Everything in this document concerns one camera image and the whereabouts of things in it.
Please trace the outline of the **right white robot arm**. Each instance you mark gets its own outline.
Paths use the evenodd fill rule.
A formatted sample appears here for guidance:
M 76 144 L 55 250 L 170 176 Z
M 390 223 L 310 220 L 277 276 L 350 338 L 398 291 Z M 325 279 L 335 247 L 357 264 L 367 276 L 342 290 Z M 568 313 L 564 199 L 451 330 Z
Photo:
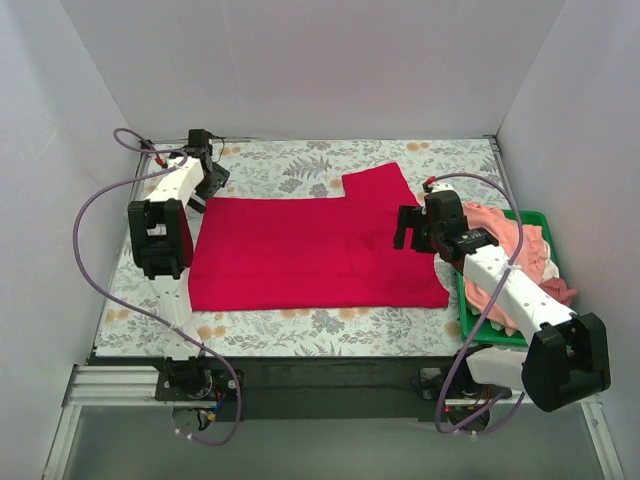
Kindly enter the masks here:
M 394 246 L 439 255 L 489 293 L 489 303 L 500 306 L 526 340 L 526 352 L 463 347 L 444 379 L 441 400 L 451 383 L 469 398 L 492 385 L 524 393 L 552 412 L 610 388 L 604 322 L 556 301 L 516 266 L 489 231 L 471 228 L 454 191 L 429 193 L 422 207 L 401 206 Z

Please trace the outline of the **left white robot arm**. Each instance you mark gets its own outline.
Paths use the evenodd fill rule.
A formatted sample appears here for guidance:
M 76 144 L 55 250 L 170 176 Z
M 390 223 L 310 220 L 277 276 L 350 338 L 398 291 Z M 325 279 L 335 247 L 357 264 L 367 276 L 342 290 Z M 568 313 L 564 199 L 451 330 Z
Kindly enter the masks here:
M 150 282 L 159 316 L 169 323 L 163 355 L 172 361 L 190 360 L 200 351 L 179 334 L 195 335 L 188 293 L 194 242 L 186 209 L 204 213 L 206 201 L 229 179 L 229 171 L 213 160 L 213 141 L 207 130 L 190 130 L 182 147 L 187 156 L 170 153 L 163 162 L 169 172 L 127 210 L 133 259 Z

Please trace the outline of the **magenta red t-shirt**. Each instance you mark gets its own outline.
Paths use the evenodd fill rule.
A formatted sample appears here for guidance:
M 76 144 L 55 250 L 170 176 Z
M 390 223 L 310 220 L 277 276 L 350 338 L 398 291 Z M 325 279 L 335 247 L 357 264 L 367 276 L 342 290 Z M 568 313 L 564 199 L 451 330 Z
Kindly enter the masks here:
M 444 308 L 431 254 L 393 246 L 416 198 L 397 163 L 342 178 L 337 198 L 208 201 L 189 272 L 198 312 Z

